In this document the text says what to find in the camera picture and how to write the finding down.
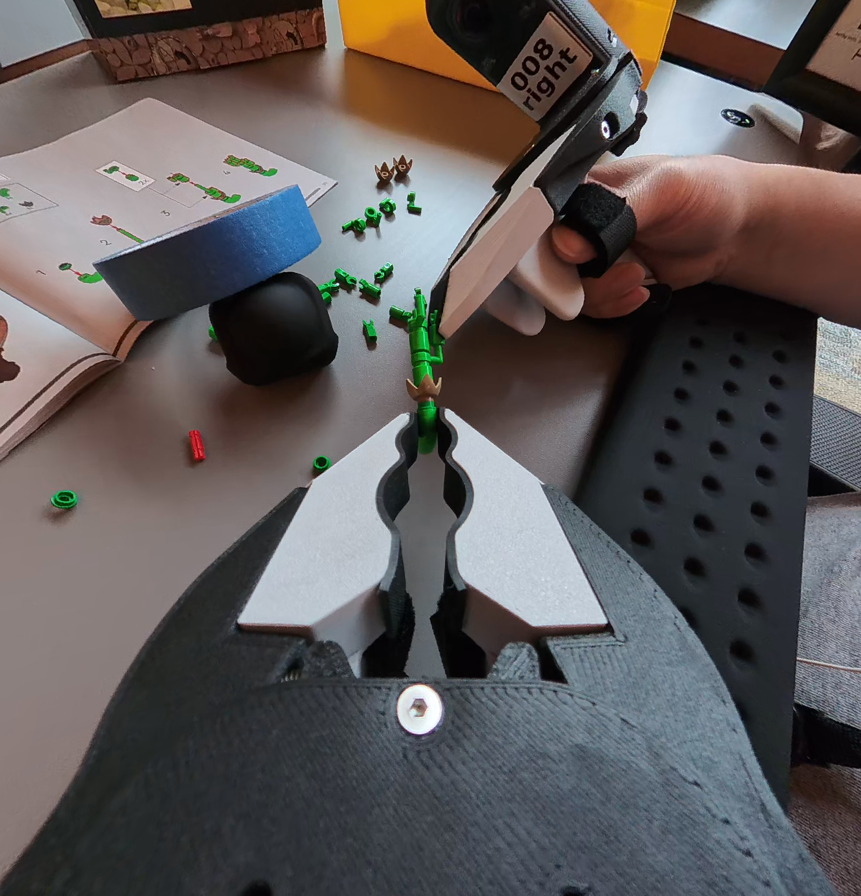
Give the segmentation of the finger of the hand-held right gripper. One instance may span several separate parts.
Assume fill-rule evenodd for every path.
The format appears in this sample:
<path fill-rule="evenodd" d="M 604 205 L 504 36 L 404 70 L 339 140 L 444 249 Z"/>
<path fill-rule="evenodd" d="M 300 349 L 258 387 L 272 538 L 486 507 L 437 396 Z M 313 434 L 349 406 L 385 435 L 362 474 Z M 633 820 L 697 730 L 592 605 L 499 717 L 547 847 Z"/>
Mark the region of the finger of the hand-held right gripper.
<path fill-rule="evenodd" d="M 429 298 L 430 313 L 443 313 L 447 297 L 448 278 L 452 266 L 467 250 L 477 232 L 481 230 L 487 220 L 497 212 L 499 207 L 502 206 L 507 195 L 508 190 L 496 193 L 490 199 L 483 211 L 477 216 L 476 220 L 472 223 L 470 228 L 466 230 L 458 245 L 450 255 L 446 265 L 444 266 L 431 290 Z"/>
<path fill-rule="evenodd" d="M 452 336 L 549 226 L 545 198 L 505 198 L 452 266 L 437 329 Z"/>

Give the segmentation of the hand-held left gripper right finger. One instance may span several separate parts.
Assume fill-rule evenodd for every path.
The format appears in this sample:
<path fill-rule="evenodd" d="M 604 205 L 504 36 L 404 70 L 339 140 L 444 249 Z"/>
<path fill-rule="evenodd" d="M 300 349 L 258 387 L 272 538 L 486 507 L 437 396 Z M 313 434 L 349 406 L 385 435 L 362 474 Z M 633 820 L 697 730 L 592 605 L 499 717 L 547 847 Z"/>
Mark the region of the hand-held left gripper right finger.
<path fill-rule="evenodd" d="M 506 644 L 607 631 L 540 480 L 448 409 L 437 432 L 456 515 L 432 617 L 447 676 L 483 677 Z"/>

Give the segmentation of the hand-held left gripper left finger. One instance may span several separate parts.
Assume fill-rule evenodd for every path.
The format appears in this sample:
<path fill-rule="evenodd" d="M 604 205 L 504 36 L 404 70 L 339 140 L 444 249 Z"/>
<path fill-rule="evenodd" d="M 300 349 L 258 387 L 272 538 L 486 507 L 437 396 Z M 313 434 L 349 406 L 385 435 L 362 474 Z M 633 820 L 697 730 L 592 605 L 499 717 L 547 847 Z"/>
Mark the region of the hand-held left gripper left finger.
<path fill-rule="evenodd" d="M 317 478 L 238 625 L 335 642 L 363 675 L 402 677 L 414 609 L 395 519 L 414 461 L 415 415 L 403 413 Z"/>

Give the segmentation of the green lego vine assembly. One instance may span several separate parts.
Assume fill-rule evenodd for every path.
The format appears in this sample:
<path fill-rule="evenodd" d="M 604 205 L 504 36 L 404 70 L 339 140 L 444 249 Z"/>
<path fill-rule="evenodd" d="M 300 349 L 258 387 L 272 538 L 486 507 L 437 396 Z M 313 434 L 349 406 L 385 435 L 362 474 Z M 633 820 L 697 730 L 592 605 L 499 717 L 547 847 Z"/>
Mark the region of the green lego vine assembly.
<path fill-rule="evenodd" d="M 393 306 L 389 316 L 406 325 L 409 334 L 413 379 L 406 381 L 409 396 L 416 401 L 418 421 L 418 450 L 429 454 L 437 442 L 436 398 L 442 381 L 433 380 L 432 367 L 442 364 L 445 339 L 437 330 L 437 312 L 428 313 L 427 300 L 419 287 L 414 289 L 414 311 Z"/>

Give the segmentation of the person's right forearm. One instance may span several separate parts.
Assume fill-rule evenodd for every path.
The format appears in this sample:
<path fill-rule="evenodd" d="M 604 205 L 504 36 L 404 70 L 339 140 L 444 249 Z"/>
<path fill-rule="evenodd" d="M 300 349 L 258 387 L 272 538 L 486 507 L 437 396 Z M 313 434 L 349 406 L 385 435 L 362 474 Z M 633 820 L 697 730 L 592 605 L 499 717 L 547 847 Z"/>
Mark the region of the person's right forearm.
<path fill-rule="evenodd" d="M 718 283 L 861 329 L 861 175 L 739 161 L 742 213 Z"/>

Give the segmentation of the scattered green lego pieces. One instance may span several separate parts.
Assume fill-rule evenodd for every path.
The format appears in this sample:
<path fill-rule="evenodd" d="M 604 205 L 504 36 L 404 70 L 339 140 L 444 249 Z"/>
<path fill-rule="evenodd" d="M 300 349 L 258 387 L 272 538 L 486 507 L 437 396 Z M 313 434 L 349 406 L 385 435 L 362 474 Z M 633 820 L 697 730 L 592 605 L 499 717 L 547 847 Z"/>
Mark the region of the scattered green lego pieces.
<path fill-rule="evenodd" d="M 422 207 L 417 204 L 414 190 L 408 190 L 406 193 L 405 210 L 408 214 L 414 215 L 420 215 L 423 212 Z M 376 235 L 380 234 L 381 223 L 395 218 L 396 211 L 395 200 L 390 197 L 385 198 L 375 206 L 365 207 L 362 215 L 347 219 L 341 225 L 341 232 L 352 234 L 355 237 L 362 237 L 369 230 L 375 232 Z M 377 269 L 371 273 L 370 279 L 349 273 L 343 267 L 338 266 L 330 279 L 319 285 L 319 293 L 327 306 L 330 306 L 333 298 L 341 289 L 346 293 L 358 292 L 362 298 L 377 305 L 380 303 L 384 285 L 391 280 L 394 273 L 395 264 L 391 261 L 380 263 Z M 410 312 L 400 308 L 391 308 L 389 314 L 396 320 L 407 320 L 411 316 Z M 377 328 L 372 321 L 363 321 L 362 328 L 366 342 L 377 341 Z"/>

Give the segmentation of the lego instruction booklet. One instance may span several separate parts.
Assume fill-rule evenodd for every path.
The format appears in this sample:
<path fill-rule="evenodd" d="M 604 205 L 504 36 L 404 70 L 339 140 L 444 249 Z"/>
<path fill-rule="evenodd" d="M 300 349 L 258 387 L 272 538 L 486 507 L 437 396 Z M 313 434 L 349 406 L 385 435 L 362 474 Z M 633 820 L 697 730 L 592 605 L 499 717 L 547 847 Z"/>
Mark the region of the lego instruction booklet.
<path fill-rule="evenodd" d="M 153 98 L 0 158 L 0 460 L 151 322 L 95 262 L 292 185 L 336 183 Z"/>

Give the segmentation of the stone print lego box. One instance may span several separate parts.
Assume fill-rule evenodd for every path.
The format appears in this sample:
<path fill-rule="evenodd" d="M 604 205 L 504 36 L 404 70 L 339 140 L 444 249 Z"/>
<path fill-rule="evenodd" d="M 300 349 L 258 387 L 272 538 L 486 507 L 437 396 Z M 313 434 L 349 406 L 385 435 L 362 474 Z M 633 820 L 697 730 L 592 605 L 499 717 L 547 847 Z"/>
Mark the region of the stone print lego box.
<path fill-rule="evenodd" d="M 321 1 L 67 1 L 118 83 L 260 60 L 326 43 Z"/>

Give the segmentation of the person's right hand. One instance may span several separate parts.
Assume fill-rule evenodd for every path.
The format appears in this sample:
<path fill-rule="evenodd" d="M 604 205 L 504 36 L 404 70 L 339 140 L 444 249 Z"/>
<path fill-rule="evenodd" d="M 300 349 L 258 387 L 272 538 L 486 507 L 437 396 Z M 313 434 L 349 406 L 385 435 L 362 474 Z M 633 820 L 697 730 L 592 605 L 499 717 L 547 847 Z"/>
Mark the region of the person's right hand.
<path fill-rule="evenodd" d="M 595 168 L 590 181 L 626 198 L 636 215 L 640 262 L 583 279 L 583 314 L 615 318 L 643 305 L 644 268 L 672 287 L 716 279 L 745 222 L 746 201 L 736 194 L 744 172 L 741 161 L 725 156 L 642 156 Z"/>

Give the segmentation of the black box white label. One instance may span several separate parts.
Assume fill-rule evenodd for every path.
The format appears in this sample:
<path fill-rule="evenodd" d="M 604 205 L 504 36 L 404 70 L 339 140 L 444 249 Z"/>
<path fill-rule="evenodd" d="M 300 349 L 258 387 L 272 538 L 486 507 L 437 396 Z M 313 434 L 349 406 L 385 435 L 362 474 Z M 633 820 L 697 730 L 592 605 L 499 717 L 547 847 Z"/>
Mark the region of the black box white label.
<path fill-rule="evenodd" d="M 861 1 L 817 1 L 764 91 L 861 133 Z"/>

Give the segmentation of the black round holder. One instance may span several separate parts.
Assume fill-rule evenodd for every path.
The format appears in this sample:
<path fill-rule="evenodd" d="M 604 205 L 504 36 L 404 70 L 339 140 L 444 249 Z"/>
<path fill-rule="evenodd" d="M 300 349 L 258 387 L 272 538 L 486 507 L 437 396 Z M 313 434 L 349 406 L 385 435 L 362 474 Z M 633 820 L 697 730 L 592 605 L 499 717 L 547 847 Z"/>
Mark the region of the black round holder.
<path fill-rule="evenodd" d="M 316 284 L 280 273 L 209 305 L 226 368 L 246 385 L 269 385 L 330 364 L 338 338 Z"/>

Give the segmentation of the black perforated chair part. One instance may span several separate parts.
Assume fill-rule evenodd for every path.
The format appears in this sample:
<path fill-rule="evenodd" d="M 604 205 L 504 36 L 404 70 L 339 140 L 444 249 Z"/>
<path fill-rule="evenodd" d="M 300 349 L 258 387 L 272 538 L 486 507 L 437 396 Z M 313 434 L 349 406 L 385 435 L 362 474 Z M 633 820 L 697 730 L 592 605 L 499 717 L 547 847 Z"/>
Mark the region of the black perforated chair part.
<path fill-rule="evenodd" d="M 580 508 L 720 670 L 787 802 L 817 318 L 713 284 L 640 324 Z"/>

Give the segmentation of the yellow box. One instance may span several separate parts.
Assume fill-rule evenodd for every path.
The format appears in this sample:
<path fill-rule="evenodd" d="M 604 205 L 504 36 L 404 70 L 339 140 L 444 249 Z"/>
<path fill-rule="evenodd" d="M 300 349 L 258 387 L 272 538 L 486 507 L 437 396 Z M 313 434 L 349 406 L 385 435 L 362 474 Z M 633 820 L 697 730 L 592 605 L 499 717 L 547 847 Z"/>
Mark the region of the yellow box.
<path fill-rule="evenodd" d="M 592 5 L 636 57 L 647 88 L 660 61 L 674 1 L 593 1 Z M 434 34 L 424 1 L 340 1 L 338 10 L 348 49 L 494 89 Z"/>

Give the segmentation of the blue masking tape roll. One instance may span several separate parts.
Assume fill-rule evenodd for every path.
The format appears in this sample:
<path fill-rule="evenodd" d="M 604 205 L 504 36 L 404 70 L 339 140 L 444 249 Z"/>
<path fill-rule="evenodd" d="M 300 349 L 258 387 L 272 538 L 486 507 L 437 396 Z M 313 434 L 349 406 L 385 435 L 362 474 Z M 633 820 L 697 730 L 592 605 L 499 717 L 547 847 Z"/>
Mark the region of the blue masking tape roll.
<path fill-rule="evenodd" d="M 288 186 L 94 263 L 130 313 L 156 321 L 289 268 L 320 245 L 300 188 Z"/>

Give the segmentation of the person's grey pants leg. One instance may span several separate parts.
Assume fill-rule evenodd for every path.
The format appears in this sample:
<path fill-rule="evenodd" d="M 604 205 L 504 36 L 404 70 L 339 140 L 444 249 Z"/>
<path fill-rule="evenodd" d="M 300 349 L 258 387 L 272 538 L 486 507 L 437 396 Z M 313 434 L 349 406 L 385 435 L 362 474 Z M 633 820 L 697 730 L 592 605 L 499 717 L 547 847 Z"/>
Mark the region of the person's grey pants leg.
<path fill-rule="evenodd" d="M 808 500 L 792 821 L 840 894 L 861 894 L 861 492 Z"/>

